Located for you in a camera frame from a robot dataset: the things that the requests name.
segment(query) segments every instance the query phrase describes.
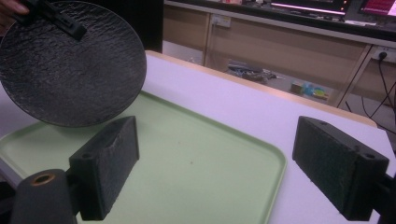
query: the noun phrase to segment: hand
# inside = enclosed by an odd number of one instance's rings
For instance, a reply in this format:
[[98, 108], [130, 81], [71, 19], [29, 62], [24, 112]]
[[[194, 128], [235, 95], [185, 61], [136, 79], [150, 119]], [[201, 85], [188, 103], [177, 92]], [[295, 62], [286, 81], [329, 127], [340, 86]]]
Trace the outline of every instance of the hand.
[[8, 28], [15, 22], [12, 14], [27, 14], [29, 9], [19, 0], [0, 0], [0, 35], [4, 35]]

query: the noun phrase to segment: monitor screen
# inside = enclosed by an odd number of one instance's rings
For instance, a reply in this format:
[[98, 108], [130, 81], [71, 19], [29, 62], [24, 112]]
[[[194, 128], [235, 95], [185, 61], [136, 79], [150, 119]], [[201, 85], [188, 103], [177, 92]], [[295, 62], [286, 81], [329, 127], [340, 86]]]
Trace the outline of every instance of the monitor screen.
[[350, 0], [272, 0], [273, 7], [345, 15]]
[[361, 5], [361, 12], [396, 17], [396, 0], [365, 0]]

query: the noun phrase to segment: textured rubber surface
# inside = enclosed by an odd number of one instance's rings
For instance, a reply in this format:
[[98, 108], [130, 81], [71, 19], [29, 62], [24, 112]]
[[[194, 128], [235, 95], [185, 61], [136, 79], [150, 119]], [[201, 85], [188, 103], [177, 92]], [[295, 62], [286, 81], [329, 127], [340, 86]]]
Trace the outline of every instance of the textured rubber surface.
[[134, 29], [97, 5], [59, 2], [87, 33], [80, 41], [49, 21], [14, 24], [0, 48], [0, 80], [31, 116], [79, 127], [109, 120], [126, 109], [146, 76], [146, 55]]
[[135, 117], [117, 119], [70, 158], [70, 178], [80, 184], [84, 220], [103, 220], [139, 160]]
[[293, 159], [348, 220], [369, 220], [389, 159], [331, 124], [300, 117]]

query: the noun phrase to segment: black cable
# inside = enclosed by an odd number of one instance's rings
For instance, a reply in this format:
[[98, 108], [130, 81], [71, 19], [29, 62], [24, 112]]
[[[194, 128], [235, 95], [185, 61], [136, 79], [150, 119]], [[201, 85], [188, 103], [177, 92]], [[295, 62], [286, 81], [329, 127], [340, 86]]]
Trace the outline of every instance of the black cable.
[[381, 52], [381, 53], [378, 55], [378, 57], [379, 57], [379, 60], [378, 60], [379, 74], [381, 75], [382, 84], [384, 84], [385, 94], [387, 95], [387, 98], [388, 98], [388, 100], [389, 100], [390, 106], [391, 106], [392, 108], [394, 108], [393, 103], [392, 103], [392, 101], [390, 100], [390, 97], [389, 97], [389, 91], [388, 91], [388, 88], [387, 88], [387, 83], [386, 83], [386, 81], [385, 81], [384, 74], [382, 73], [382, 67], [381, 67], [381, 63], [382, 63], [382, 61], [384, 61], [384, 59], [387, 57], [387, 53], [386, 53], [386, 52]]
[[347, 103], [347, 101], [346, 101], [346, 107], [347, 107], [347, 110], [349, 110], [349, 112], [352, 113], [352, 110], [350, 109], [350, 106], [349, 106], [349, 104]]
[[379, 126], [380, 128], [382, 128], [382, 129], [384, 129], [384, 130], [386, 130], [386, 131], [388, 131], [388, 132], [390, 132], [390, 133], [396, 134], [396, 132], [394, 132], [394, 131], [392, 131], [391, 129], [388, 129], [388, 128], [382, 126], [381, 124], [379, 124], [378, 122], [376, 122], [374, 119], [370, 118], [369, 114], [368, 114], [367, 111], [366, 111], [366, 107], [365, 107], [365, 105], [364, 105], [364, 100], [363, 100], [363, 99], [364, 99], [364, 98], [361, 97], [361, 105], [363, 106], [363, 111], [364, 111], [364, 113], [366, 114], [366, 116], [367, 116], [370, 120], [372, 120], [372, 121], [373, 121], [377, 126]]
[[[389, 94], [395, 88], [395, 86], [396, 86], [396, 82], [394, 82], [392, 87], [390, 88]], [[385, 98], [382, 100], [381, 104], [379, 104], [379, 106], [376, 108], [376, 110], [373, 112], [373, 114], [369, 118], [372, 118], [375, 115], [376, 111], [378, 111], [378, 109], [381, 108], [381, 106], [385, 103], [385, 101], [387, 101], [387, 99], [388, 99], [388, 97], [385, 96]]]

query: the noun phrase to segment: white table surface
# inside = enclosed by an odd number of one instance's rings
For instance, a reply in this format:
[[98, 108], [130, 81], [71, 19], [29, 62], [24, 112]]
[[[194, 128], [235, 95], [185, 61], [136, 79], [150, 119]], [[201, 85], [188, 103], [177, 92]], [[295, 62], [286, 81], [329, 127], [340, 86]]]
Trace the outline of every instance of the white table surface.
[[[280, 148], [288, 160], [269, 223], [376, 223], [348, 222], [307, 178], [291, 158], [299, 116], [322, 119], [390, 158], [387, 173], [396, 173], [396, 160], [386, 133], [352, 119], [293, 102], [249, 86], [208, 74], [197, 65], [148, 52], [143, 90], [210, 119], [250, 134]], [[36, 122], [22, 112], [0, 88], [0, 137]], [[21, 178], [0, 161], [1, 174], [13, 184]]]

